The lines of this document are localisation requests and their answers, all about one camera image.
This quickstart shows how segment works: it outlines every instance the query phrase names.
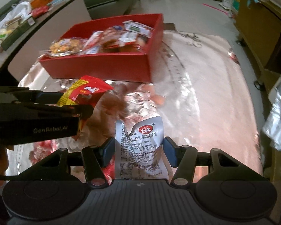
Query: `red box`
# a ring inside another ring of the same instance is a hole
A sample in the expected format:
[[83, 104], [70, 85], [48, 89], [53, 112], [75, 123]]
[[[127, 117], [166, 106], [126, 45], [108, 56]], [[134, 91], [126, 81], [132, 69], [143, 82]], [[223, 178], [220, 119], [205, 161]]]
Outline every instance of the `red box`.
[[102, 80], [151, 83], [152, 74], [158, 70], [158, 67], [154, 64], [162, 43], [162, 14], [127, 15], [91, 20], [74, 25], [61, 39], [70, 37], [89, 38], [94, 31], [103, 31], [114, 25], [122, 25], [123, 22], [128, 20], [154, 28], [152, 37], [148, 40], [143, 52], [98, 53], [56, 58], [43, 56], [40, 63], [52, 78], [79, 79], [84, 75], [89, 75]]

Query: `green box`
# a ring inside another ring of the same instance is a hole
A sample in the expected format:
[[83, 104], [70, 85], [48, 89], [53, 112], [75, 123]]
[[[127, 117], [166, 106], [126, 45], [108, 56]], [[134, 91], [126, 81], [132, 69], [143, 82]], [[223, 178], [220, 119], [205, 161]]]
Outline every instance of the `green box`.
[[2, 43], [3, 50], [7, 50], [17, 39], [21, 37], [29, 28], [35, 23], [35, 20], [31, 17], [25, 22], [21, 23]]

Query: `floor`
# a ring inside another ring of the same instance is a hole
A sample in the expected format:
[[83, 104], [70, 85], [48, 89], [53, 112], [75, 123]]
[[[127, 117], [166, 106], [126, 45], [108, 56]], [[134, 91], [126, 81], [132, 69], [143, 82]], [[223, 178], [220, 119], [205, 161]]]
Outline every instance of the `floor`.
[[[233, 24], [234, 20], [203, 4], [223, 10], [219, 2], [213, 0], [135, 0], [131, 13], [163, 13], [164, 22], [175, 23], [179, 31], [217, 35], [227, 39], [238, 57], [246, 79], [260, 133], [269, 113], [269, 102], [266, 93], [258, 91], [254, 86], [254, 81], [260, 74], [257, 63], [247, 47], [236, 43], [238, 31]], [[269, 140], [266, 136], [261, 134], [260, 137], [262, 145], [268, 146]]]

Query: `white food packet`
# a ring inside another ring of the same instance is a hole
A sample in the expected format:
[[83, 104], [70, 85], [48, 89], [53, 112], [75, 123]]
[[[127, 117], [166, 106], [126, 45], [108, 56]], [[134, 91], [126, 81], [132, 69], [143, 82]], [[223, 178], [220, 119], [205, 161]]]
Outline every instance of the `white food packet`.
[[164, 127], [160, 116], [135, 124], [128, 134], [124, 123], [116, 122], [116, 179], [168, 179], [161, 158]]

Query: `brown desk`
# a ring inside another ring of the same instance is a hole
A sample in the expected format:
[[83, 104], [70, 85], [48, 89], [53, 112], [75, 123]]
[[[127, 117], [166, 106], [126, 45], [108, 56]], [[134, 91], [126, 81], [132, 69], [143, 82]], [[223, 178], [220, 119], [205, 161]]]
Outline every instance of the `brown desk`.
[[267, 92], [281, 74], [281, 8], [270, 1], [241, 0], [235, 26], [253, 53]]

